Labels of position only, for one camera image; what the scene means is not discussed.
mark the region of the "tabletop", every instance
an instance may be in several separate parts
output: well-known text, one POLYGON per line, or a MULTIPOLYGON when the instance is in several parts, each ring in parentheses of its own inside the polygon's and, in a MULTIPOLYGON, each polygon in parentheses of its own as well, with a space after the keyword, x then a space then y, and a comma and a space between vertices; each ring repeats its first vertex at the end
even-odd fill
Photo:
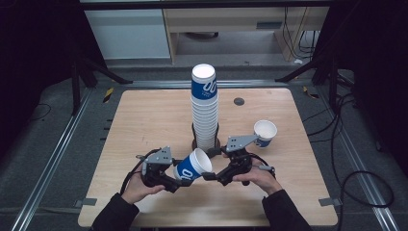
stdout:
MULTIPOLYGON (((253 134, 257 120, 276 124, 276 137, 265 149, 250 144, 246 149, 258 154, 276 169, 276 177, 288 192, 300 214, 310 225, 335 225, 333 206, 321 207, 320 198, 329 197, 316 157, 306 136, 292 94, 287 89, 218 89, 217 137, 225 145, 229 136, 253 134), (237 106, 240 97, 244 104, 237 106)), ((111 197, 120 190, 127 172, 152 149, 170 146, 175 159, 191 153, 191 90, 127 90, 119 102, 115 118, 93 175, 84 205, 81 226, 91 226, 111 197)), ((228 159, 212 159, 213 171, 220 172, 228 159)), ((173 177, 173 167, 166 174, 173 177)), ((177 192, 159 192, 136 203, 138 227, 268 226, 261 200, 266 194, 256 185, 196 179, 177 192)))

